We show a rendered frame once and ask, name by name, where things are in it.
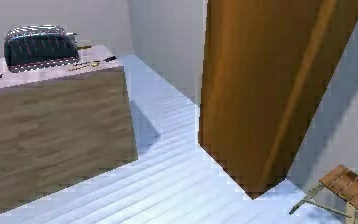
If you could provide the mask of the yellow and black utensil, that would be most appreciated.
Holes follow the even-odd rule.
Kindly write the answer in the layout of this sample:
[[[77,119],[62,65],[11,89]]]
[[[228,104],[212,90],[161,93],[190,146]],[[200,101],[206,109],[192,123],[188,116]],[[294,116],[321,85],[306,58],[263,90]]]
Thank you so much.
[[[79,65],[74,65],[71,69],[68,69],[68,71],[76,71],[86,67],[97,67],[99,64],[100,61],[86,62]]]

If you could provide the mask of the brown wooden kitchen counter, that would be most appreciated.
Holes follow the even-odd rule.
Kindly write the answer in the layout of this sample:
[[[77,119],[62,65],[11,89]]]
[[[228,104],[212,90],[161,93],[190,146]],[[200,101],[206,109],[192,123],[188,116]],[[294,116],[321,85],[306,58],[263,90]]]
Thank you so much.
[[[123,64],[103,45],[79,56],[18,73],[0,62],[0,214],[137,159]]]

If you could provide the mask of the brown wooden room door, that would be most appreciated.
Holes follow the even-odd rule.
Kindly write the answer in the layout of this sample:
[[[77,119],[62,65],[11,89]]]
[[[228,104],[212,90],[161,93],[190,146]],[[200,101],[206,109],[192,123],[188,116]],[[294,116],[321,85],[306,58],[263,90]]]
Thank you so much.
[[[251,198],[283,181],[358,0],[209,0],[198,139]]]

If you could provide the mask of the black and silver toaster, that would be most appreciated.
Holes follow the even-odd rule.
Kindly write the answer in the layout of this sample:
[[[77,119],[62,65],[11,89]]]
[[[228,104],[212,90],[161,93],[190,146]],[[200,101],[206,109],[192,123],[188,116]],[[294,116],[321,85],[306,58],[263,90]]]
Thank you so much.
[[[7,69],[18,73],[79,61],[75,36],[58,25],[13,28],[4,38]]]

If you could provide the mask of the brown slatted wooden chair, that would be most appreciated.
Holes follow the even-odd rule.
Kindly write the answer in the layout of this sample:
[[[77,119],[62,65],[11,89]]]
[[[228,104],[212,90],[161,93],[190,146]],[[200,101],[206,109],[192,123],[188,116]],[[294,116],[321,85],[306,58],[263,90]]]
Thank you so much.
[[[313,198],[323,189],[327,189],[346,203],[344,212],[330,208],[313,201]],[[303,204],[308,203],[326,211],[345,217],[345,224],[356,224],[358,213],[358,174],[344,165],[338,165],[319,179],[316,186],[296,203],[289,214],[295,213]]]

